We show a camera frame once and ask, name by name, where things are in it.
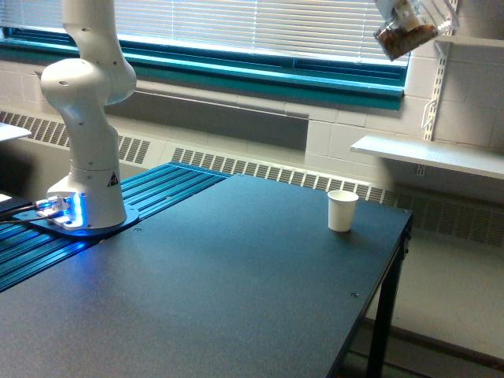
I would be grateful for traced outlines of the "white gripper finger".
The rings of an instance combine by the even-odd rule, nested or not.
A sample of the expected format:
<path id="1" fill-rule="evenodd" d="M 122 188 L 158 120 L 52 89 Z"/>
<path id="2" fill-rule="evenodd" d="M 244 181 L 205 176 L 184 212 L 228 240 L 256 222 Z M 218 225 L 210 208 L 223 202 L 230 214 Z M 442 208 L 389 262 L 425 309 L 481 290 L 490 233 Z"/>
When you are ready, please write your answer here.
<path id="1" fill-rule="evenodd" d="M 410 3 L 396 3 L 395 18 L 404 30 L 413 30 L 417 27 L 416 12 Z"/>

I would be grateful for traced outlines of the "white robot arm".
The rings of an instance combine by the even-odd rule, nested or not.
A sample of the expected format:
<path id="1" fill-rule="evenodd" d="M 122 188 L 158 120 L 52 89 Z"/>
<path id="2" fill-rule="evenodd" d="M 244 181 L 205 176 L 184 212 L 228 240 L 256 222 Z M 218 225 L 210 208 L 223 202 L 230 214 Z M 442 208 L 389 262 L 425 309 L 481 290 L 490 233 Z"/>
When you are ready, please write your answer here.
<path id="1" fill-rule="evenodd" d="M 70 168 L 47 192 L 57 205 L 39 215 L 73 235 L 100 233 L 127 220 L 119 137 L 105 107 L 133 94 L 136 74 L 120 48 L 112 1 L 63 1 L 61 6 L 64 29 L 80 55 L 48 65 L 41 89 L 65 122 Z"/>

